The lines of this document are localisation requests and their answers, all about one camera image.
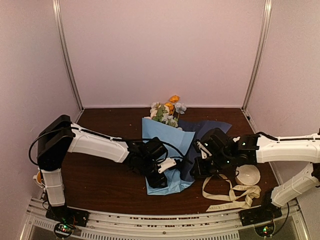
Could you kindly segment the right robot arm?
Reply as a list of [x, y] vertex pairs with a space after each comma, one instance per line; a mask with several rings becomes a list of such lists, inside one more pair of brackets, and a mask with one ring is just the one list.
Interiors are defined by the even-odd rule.
[[190, 175], [210, 177], [229, 167], [269, 162], [306, 162], [307, 165], [287, 182], [275, 187], [266, 202], [256, 210], [259, 220], [268, 220], [276, 208], [313, 187], [320, 186], [320, 135], [275, 137], [264, 132], [230, 137], [219, 128], [195, 140], [196, 157]]

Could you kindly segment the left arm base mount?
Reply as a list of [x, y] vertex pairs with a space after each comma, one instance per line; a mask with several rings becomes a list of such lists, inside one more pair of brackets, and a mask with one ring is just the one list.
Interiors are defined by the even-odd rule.
[[86, 210], [70, 208], [67, 206], [51, 207], [45, 216], [48, 219], [64, 224], [86, 227], [90, 213]]

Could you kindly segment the blue wrapping paper sheet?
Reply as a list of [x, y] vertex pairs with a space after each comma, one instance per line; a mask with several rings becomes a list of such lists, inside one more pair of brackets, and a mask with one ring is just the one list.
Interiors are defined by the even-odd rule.
[[191, 163], [185, 162], [182, 167], [164, 171], [167, 178], [167, 187], [165, 188], [152, 188], [147, 182], [146, 191], [149, 196], [176, 194], [189, 188], [195, 181], [190, 175], [190, 170], [195, 163], [195, 158], [200, 155], [192, 146], [194, 140], [201, 139], [211, 129], [219, 128], [224, 133], [227, 133], [232, 127], [230, 123], [214, 120], [202, 120], [197, 122], [179, 120], [178, 126], [181, 129], [146, 117], [142, 119], [142, 137], [144, 139], [157, 137], [161, 141], [169, 143], [177, 148], [174, 149], [170, 146], [166, 146], [170, 158], [179, 157], [180, 154], [183, 154], [191, 161]]

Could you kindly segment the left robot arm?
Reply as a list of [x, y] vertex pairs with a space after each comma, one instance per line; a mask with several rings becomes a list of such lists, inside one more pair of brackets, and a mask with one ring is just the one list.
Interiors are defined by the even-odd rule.
[[61, 222], [72, 218], [67, 207], [61, 168], [67, 153], [81, 153], [138, 170], [152, 188], [165, 188], [168, 180], [157, 159], [168, 153], [158, 137], [147, 139], [122, 139], [95, 132], [73, 123], [68, 115], [61, 115], [34, 140], [37, 145], [38, 166], [44, 180], [49, 206]]

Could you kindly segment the beige printed ribbon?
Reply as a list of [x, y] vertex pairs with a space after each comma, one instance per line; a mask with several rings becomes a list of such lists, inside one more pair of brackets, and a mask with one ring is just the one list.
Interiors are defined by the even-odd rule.
[[206, 212], [219, 212], [233, 209], [248, 210], [252, 207], [254, 199], [260, 197], [261, 188], [258, 185], [232, 185], [232, 182], [223, 174], [219, 176], [229, 184], [228, 195], [211, 194], [205, 191], [206, 185], [211, 180], [211, 176], [207, 177], [202, 184], [202, 196], [209, 200], [224, 201], [222, 204], [210, 205]]

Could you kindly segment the cream rose fake flower stem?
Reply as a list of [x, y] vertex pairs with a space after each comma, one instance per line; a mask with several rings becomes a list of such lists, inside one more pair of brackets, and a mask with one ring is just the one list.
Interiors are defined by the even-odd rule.
[[150, 118], [152, 120], [164, 124], [168, 123], [168, 116], [170, 113], [168, 106], [160, 102], [153, 102], [150, 107]]

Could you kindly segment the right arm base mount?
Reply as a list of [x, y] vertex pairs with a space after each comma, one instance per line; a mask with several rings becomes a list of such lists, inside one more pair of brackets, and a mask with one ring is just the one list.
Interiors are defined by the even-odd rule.
[[282, 210], [276, 208], [264, 208], [262, 206], [241, 210], [239, 218], [242, 226], [249, 226], [271, 221], [282, 216]]

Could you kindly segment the orange fake flower stem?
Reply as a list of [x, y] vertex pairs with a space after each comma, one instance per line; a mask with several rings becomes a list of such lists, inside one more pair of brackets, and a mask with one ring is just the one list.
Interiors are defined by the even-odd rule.
[[180, 101], [180, 97], [178, 95], [173, 95], [170, 97], [168, 102], [164, 104], [168, 108], [168, 112], [170, 115], [173, 116], [175, 113], [177, 113], [177, 116], [176, 116], [177, 119], [180, 117], [180, 114], [181, 114], [180, 111], [182, 107], [182, 104], [179, 101]]

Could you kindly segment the light blue fake flower stem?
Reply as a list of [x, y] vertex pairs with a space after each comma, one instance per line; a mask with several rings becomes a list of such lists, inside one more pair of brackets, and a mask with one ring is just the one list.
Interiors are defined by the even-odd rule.
[[183, 115], [187, 110], [184, 103], [180, 102], [167, 102], [164, 104], [164, 110], [162, 111], [162, 117], [160, 122], [168, 126], [178, 128], [178, 121], [180, 115]]

